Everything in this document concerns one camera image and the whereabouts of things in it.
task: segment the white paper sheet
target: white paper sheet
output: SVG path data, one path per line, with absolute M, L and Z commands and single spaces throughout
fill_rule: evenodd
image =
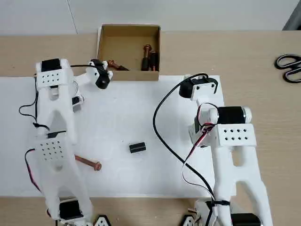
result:
M 182 164 L 157 138 L 152 117 L 160 100 L 183 76 L 160 76 L 159 81 L 113 81 L 106 90 L 83 86 L 81 111 L 75 113 L 78 145 L 74 152 L 99 160 L 103 167 L 94 172 L 78 163 L 90 196 L 96 197 L 199 197 L 206 192 L 185 184 Z M 0 195 L 40 196 L 31 184 L 24 153 L 33 143 L 33 119 L 21 116 L 18 108 L 33 102 L 33 78 L 0 78 Z M 211 102 L 223 105 L 219 86 Z M 179 96 L 176 90 L 157 115 L 157 129 L 165 141 L 184 158 L 192 144 L 188 126 L 197 111 L 196 102 Z M 24 109 L 34 113 L 34 107 Z M 132 143 L 146 143 L 146 151 L 131 154 Z M 28 155 L 33 175 L 39 183 L 34 153 Z M 197 149 L 190 163 L 214 186 L 210 148 Z M 188 180 L 201 183 L 189 169 Z

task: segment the black scissors handle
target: black scissors handle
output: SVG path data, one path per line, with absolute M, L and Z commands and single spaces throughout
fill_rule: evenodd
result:
M 280 64 L 280 61 L 283 60 L 283 59 L 294 59 L 295 61 L 282 65 L 282 64 Z M 280 69 L 280 70 L 291 68 L 291 70 L 289 70 L 289 71 L 287 71 L 283 74 L 283 79 L 286 82 L 290 82 L 290 83 L 299 83 L 299 82 L 301 82 L 301 79 L 294 80 L 294 79 L 290 78 L 290 75 L 301 72 L 301 56 L 296 55 L 296 54 L 281 55 L 275 60 L 274 66 L 277 69 Z

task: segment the table surface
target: table surface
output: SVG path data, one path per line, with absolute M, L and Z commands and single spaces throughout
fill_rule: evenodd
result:
M 162 32 L 160 74 L 221 75 L 226 105 L 253 112 L 257 154 L 275 226 L 297 225 L 301 197 L 299 84 L 282 80 L 273 66 L 280 54 L 301 54 L 301 32 Z M 0 37 L 0 75 L 31 76 L 47 58 L 82 64 L 95 57 L 97 34 Z M 236 201 L 250 209 L 242 189 Z M 95 213 L 113 225 L 178 225 L 193 207 L 188 199 L 93 198 Z M 43 198 L 0 198 L 0 225 L 53 225 Z

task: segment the cardboard box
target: cardboard box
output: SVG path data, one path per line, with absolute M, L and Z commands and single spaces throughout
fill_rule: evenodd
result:
M 157 81 L 159 72 L 141 71 L 143 47 L 150 44 L 160 62 L 160 26 L 142 24 L 103 24 L 99 31 L 99 60 L 114 60 L 130 71 L 113 71 L 113 80 Z

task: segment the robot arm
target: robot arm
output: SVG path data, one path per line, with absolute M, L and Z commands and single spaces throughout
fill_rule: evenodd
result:
M 199 110 L 214 98 L 218 83 L 207 76 L 188 80 L 180 86 L 179 94 L 196 100 Z M 256 155 L 256 138 L 251 124 L 252 113 L 248 107 L 220 106 L 209 103 L 209 107 L 198 112 L 189 127 L 193 143 L 203 134 L 203 126 L 211 125 L 210 132 L 199 146 L 210 146 L 212 150 L 217 201 L 196 202 L 196 211 L 202 225 L 258 225 L 272 226 L 272 218 L 266 187 L 261 180 Z M 239 166 L 233 164 L 232 152 L 240 152 Z M 253 204 L 254 214 L 234 214 L 230 210 L 230 198 L 236 195 L 236 183 L 244 185 Z
M 38 95 L 38 126 L 35 153 L 40 175 L 40 190 L 46 198 L 48 213 L 54 220 L 72 225 L 86 225 L 93 207 L 85 182 L 77 167 L 74 152 L 77 143 L 73 107 L 83 103 L 81 85 L 92 83 L 100 89 L 107 88 L 113 76 L 107 63 L 91 60 L 86 73 L 74 77 L 66 59 L 51 59 L 36 64 Z M 72 86 L 76 83 L 74 93 Z M 56 120 L 55 112 L 62 116 L 66 130 L 50 131 Z M 61 201 L 58 192 L 67 188 L 74 199 Z

